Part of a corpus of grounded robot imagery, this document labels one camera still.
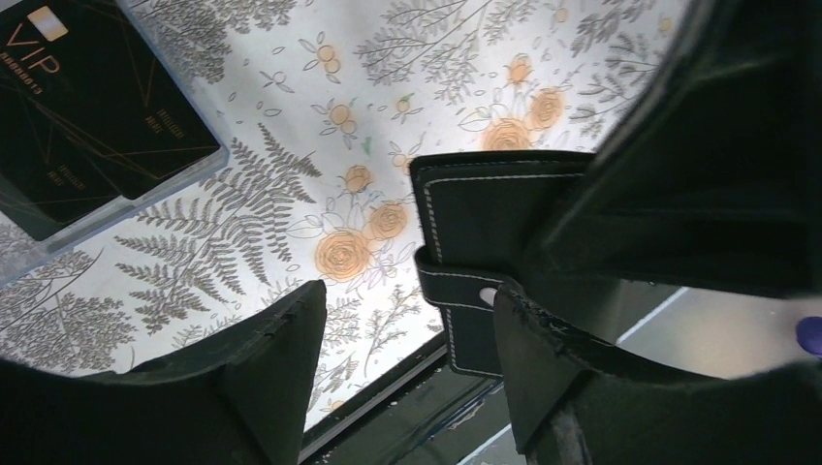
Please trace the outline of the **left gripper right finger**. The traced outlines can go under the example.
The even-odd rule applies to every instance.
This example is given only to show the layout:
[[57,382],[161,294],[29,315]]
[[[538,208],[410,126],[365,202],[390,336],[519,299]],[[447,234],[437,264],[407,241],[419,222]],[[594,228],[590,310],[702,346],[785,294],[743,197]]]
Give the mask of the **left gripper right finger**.
[[821,365],[723,380],[631,354],[517,288],[494,296],[513,435],[531,464],[817,464]]

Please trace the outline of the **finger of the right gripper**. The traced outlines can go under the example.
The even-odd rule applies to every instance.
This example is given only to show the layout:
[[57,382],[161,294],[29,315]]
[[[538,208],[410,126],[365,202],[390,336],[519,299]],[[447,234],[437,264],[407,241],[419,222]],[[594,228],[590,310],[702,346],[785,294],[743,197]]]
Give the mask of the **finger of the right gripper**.
[[820,295],[820,3],[692,2],[527,253],[547,273]]

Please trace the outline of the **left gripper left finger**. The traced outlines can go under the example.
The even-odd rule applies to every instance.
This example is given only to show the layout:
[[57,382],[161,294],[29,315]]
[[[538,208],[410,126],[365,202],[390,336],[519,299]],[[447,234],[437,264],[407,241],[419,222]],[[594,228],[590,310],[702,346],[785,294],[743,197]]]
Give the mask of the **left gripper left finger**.
[[327,318],[309,281],[129,372],[1,364],[5,464],[295,464]]

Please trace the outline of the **black leather card holder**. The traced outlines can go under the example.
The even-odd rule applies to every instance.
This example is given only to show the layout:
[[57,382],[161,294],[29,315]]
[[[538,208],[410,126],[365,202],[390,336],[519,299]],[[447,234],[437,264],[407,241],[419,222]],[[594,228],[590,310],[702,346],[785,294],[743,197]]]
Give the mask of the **black leather card holder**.
[[451,368],[499,378],[486,289],[519,284],[536,228],[594,157],[564,150],[429,155],[410,165],[425,244],[414,260],[424,300],[436,307]]

